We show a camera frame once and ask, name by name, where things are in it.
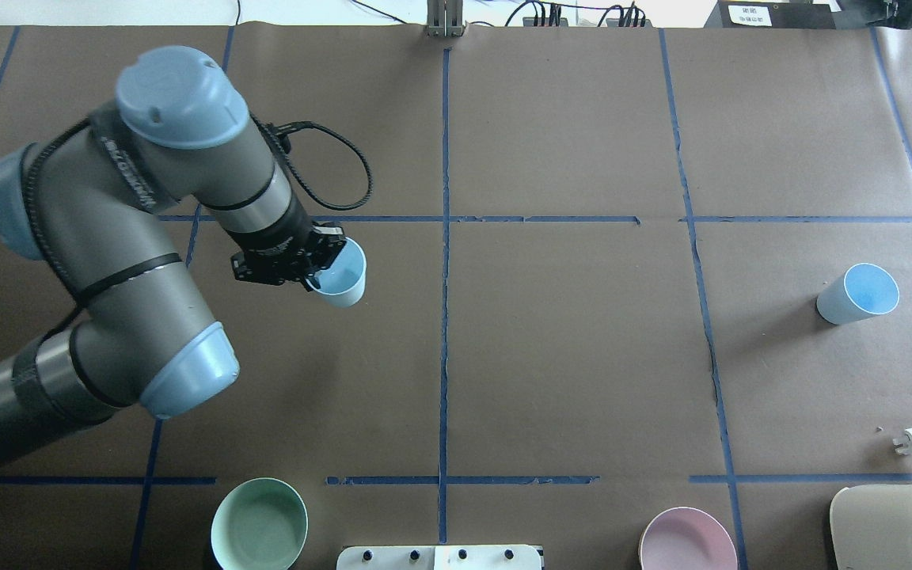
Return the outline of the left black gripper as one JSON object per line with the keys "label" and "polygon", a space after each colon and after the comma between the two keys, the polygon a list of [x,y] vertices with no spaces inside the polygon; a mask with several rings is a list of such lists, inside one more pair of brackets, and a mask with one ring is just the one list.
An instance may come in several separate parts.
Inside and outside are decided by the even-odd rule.
{"label": "left black gripper", "polygon": [[240,250],[231,257],[235,280],[279,286],[300,283],[308,292],[321,291],[322,271],[332,267],[345,246],[344,228],[335,222],[314,223],[304,237],[266,250]]}

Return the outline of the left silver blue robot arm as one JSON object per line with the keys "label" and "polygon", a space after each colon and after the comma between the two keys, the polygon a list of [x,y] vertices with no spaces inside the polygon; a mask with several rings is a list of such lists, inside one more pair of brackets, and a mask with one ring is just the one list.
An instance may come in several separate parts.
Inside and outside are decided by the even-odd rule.
{"label": "left silver blue robot arm", "polygon": [[231,386],[223,325],[162,227],[195,198],[238,245],[239,281],[361,298],[357,243],[307,214],[287,130],[249,111],[193,47],[138,57],[115,96],[46,144],[0,159],[0,238],[42,260],[71,296],[61,324],[0,362],[0,466],[142,405],[159,420]]}

